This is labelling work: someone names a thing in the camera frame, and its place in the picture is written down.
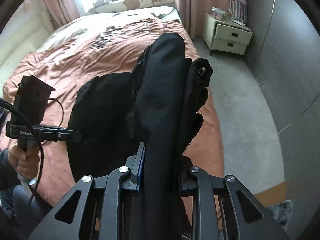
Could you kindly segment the person's left hand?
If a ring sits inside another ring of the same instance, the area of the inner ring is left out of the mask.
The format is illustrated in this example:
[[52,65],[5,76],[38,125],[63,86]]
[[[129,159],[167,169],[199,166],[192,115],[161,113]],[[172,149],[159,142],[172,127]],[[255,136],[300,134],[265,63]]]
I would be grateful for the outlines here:
[[39,170],[39,148],[33,146],[25,152],[17,144],[11,145],[8,160],[17,173],[27,179],[34,179]]

